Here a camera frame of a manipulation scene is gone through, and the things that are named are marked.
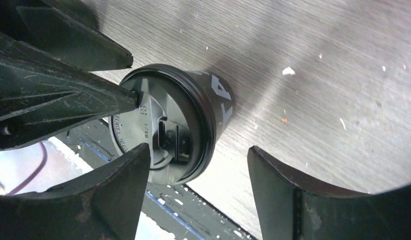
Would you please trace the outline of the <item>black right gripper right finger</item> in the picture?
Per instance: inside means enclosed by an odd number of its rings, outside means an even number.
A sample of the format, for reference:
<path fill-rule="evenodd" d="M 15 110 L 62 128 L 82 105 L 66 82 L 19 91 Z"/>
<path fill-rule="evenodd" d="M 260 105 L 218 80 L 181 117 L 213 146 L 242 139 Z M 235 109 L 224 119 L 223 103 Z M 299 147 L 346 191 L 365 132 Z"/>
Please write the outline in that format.
<path fill-rule="evenodd" d="M 248 171 L 265 240 L 411 240 L 411 184 L 377 194 L 306 174 L 258 146 Z"/>

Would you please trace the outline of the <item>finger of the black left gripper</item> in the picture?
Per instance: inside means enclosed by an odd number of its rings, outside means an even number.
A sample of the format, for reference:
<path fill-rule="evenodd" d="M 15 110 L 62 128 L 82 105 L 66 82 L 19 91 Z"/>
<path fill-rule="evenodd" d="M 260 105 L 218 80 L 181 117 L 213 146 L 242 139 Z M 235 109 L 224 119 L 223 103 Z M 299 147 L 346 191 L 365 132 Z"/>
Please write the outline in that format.
<path fill-rule="evenodd" d="M 137 96 L 0 32 L 0 151 L 134 110 Z"/>
<path fill-rule="evenodd" d="M 99 30 L 95 12 L 81 0 L 33 0 L 17 6 L 24 42 L 87 72 L 120 70 L 132 54 Z"/>

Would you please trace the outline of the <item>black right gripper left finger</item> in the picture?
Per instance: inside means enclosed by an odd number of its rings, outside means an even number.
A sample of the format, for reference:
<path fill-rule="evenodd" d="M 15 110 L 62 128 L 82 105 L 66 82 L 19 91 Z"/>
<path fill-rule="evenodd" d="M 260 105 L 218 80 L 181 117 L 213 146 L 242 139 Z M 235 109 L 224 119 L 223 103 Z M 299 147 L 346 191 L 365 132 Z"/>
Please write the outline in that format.
<path fill-rule="evenodd" d="M 142 143 L 44 192 L 0 195 L 0 240 L 133 240 L 150 161 Z"/>

